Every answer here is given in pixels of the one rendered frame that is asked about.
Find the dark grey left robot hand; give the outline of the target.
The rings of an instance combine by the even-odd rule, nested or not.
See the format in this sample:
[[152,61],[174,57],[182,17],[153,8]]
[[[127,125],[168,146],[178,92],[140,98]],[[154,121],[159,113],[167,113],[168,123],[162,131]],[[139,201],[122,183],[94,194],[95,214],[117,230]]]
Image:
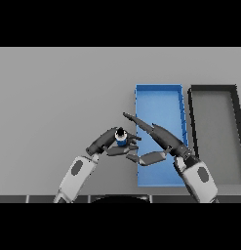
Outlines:
[[137,141],[140,141],[141,138],[137,137],[129,132],[127,132],[127,142],[124,146],[119,146],[115,140],[115,132],[120,127],[113,127],[103,134],[101,134],[90,146],[86,148],[86,152],[92,156],[95,153],[102,154],[104,151],[108,156],[116,156],[127,154],[131,150],[136,150],[139,147],[137,146]]

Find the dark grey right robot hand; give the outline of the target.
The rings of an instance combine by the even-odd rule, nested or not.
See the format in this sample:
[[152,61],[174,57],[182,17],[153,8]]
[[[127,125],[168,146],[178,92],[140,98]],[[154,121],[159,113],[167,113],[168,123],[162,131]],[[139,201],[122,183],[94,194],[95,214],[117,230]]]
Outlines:
[[192,151],[167,129],[156,124],[150,126],[141,119],[127,112],[124,112],[123,115],[129,120],[135,122],[163,148],[163,151],[153,151],[142,156],[128,154],[127,158],[133,162],[138,162],[141,166],[148,166],[165,160],[168,153],[175,157],[181,157],[184,161],[192,155]]

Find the blue bin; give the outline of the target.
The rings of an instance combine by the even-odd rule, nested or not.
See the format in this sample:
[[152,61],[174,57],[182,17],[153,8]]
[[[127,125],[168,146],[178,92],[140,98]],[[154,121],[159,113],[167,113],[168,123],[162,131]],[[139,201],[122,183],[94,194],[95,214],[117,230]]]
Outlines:
[[[164,127],[188,145],[184,98],[181,84],[137,84],[136,117],[148,125]],[[143,188],[183,187],[174,168],[174,157],[149,166],[138,166],[138,186]]]

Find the dark grey bin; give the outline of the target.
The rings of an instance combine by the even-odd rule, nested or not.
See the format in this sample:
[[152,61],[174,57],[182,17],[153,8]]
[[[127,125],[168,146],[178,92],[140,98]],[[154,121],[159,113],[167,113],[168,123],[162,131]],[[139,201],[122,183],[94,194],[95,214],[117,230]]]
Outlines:
[[219,186],[241,186],[241,107],[236,85],[191,85],[193,148]]

